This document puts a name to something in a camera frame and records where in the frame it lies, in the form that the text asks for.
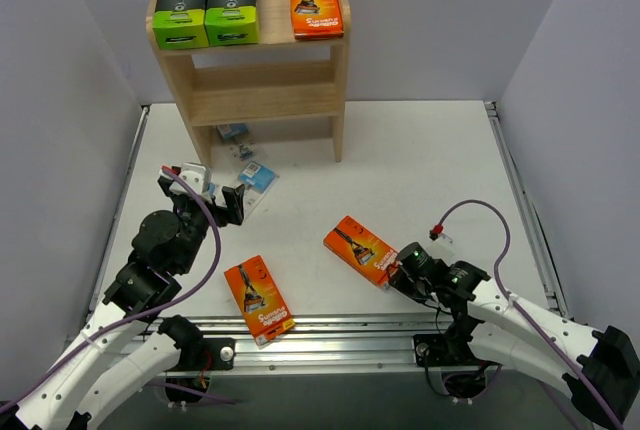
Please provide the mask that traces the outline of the orange Fusion box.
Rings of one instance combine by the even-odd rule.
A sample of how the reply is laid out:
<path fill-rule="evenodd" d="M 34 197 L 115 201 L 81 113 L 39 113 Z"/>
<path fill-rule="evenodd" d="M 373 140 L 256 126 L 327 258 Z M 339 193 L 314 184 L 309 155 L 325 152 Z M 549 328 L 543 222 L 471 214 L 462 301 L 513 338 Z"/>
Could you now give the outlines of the orange Fusion box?
<path fill-rule="evenodd" d="M 260 255 L 229 268 L 224 277 L 258 347 L 294 328 L 293 315 Z"/>
<path fill-rule="evenodd" d="M 398 252 L 352 216 L 342 218 L 323 244 L 370 283 L 383 289 L 390 286 Z"/>
<path fill-rule="evenodd" d="M 290 17 L 296 40 L 334 39 L 344 35 L 339 0 L 290 0 Z"/>

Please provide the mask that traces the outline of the green black razor box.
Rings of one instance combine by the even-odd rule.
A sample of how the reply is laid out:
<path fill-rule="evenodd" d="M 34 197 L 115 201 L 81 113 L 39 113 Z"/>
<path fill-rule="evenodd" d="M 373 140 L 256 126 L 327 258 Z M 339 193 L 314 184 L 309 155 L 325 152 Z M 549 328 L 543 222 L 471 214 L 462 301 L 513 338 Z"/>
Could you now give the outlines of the green black razor box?
<path fill-rule="evenodd" d="M 156 0 L 152 29 L 162 50 L 209 46 L 205 28 L 206 0 Z"/>
<path fill-rule="evenodd" d="M 259 43 L 257 0 L 207 0 L 204 23 L 211 47 Z"/>

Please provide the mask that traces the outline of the second left white arm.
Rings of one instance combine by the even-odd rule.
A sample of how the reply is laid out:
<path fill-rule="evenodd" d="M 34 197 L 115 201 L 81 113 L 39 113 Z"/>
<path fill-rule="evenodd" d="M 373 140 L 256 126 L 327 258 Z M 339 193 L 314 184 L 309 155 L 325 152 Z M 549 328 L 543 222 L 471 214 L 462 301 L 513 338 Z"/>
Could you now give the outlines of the second left white arm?
<path fill-rule="evenodd" d="M 198 164 L 165 167 L 158 184 L 172 207 L 143 219 L 127 264 L 105 291 L 92 319 L 102 319 L 108 309 L 122 314 L 119 327 L 110 332 L 97 329 L 102 346 L 126 345 L 154 321 L 159 328 L 91 380 L 74 407 L 72 429 L 97 428 L 160 373 L 181 365 L 195 367 L 206 357 L 207 345 L 198 327 L 183 316 L 162 313 L 171 303 L 187 299 L 177 279 L 191 270 L 206 234 L 217 235 L 222 227 L 243 223 L 245 187 L 223 187 L 224 204 L 218 206 L 210 191 L 209 171 Z"/>

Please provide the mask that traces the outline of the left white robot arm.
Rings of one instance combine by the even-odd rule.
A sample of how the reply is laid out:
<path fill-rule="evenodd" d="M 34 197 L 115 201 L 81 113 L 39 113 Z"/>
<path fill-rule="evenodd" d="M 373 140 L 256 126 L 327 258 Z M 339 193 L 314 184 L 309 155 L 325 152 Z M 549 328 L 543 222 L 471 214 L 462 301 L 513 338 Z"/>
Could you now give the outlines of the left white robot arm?
<path fill-rule="evenodd" d="M 210 192 L 206 168 L 165 167 L 158 178 L 172 210 L 141 223 L 127 264 L 73 342 L 20 398 L 1 407 L 4 429 L 96 429 L 160 373 L 210 362 L 202 332 L 180 315 L 122 360 L 116 355 L 163 311 L 188 299 L 176 278 L 190 271 L 208 232 L 244 221 L 244 185 Z"/>

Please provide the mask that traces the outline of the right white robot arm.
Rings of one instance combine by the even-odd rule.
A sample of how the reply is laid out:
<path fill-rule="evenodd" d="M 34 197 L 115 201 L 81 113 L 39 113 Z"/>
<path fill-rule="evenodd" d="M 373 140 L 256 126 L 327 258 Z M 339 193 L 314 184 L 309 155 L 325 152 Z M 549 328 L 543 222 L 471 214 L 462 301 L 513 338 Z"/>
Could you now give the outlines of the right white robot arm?
<path fill-rule="evenodd" d="M 622 330 L 562 317 L 468 262 L 432 257 L 417 242 L 399 252 L 389 283 L 417 303 L 444 306 L 452 317 L 441 338 L 448 357 L 507 366 L 565 394 L 592 423 L 623 428 L 639 394 L 639 356 Z"/>

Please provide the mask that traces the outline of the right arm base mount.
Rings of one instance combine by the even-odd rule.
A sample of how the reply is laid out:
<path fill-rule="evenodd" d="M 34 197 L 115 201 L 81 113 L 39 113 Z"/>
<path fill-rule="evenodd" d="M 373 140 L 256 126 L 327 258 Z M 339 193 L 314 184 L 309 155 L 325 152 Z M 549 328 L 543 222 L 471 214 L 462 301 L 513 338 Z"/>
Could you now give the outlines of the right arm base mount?
<path fill-rule="evenodd" d="M 416 365 L 422 368 L 496 365 L 492 360 L 474 355 L 467 343 L 449 340 L 441 334 L 414 334 L 412 344 Z"/>

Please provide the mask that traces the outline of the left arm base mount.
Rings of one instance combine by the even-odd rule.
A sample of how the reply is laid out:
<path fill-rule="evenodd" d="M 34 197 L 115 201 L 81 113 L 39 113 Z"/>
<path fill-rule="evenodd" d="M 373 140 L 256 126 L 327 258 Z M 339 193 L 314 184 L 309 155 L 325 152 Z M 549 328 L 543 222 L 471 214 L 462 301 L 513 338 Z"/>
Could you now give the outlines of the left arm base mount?
<path fill-rule="evenodd" d="M 235 340 L 206 337 L 190 320 L 180 315 L 164 319 L 157 333 L 168 336 L 178 351 L 169 372 L 229 371 L 234 367 Z"/>

